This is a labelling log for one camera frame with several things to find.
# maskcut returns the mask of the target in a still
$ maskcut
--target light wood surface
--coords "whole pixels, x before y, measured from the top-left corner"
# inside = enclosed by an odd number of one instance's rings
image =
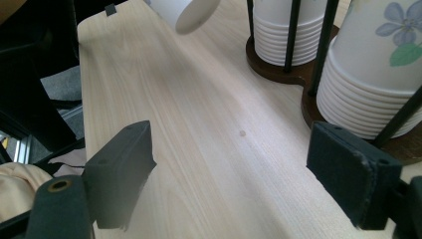
[[[0,25],[24,5],[26,0],[1,0],[0,1]]]
[[[179,36],[129,0],[80,24],[88,158],[150,120],[158,163],[128,230],[98,238],[391,238],[392,222],[354,228],[306,168],[302,88],[249,68],[247,19],[245,0],[224,0]],[[404,178],[421,170],[407,167]]]

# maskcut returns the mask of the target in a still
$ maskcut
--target black metal rod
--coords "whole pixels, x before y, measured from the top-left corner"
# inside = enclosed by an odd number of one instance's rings
[[[422,86],[385,126],[372,144],[382,147],[422,107]]]
[[[311,86],[308,95],[314,97],[317,95],[320,77],[322,75],[323,64],[329,47],[329,38],[334,25],[335,13],[337,11],[339,0],[328,0],[326,2],[325,16],[323,17],[322,29],[319,37],[319,44],[316,52],[316,63],[314,65]]]
[[[251,31],[251,38],[254,39],[254,0],[247,0],[248,2],[248,16],[249,16],[249,30]]]
[[[284,72],[292,71],[293,53],[295,49],[296,33],[298,31],[299,12],[301,10],[301,0],[292,1],[291,19],[289,24],[288,47],[286,50]]]

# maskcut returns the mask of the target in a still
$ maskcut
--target floral paper cup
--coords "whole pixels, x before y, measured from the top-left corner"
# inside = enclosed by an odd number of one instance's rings
[[[368,89],[413,94],[422,85],[422,0],[352,0],[331,50]]]

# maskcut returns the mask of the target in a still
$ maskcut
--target paper cup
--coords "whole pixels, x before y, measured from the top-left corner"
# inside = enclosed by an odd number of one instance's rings
[[[217,9],[220,0],[144,0],[178,34],[199,28]]]
[[[422,85],[422,1],[352,1],[332,53],[370,92],[412,95]]]
[[[277,24],[290,25],[292,0],[256,0],[254,14],[261,19]],[[326,0],[302,1],[299,25],[313,22],[323,16]]]

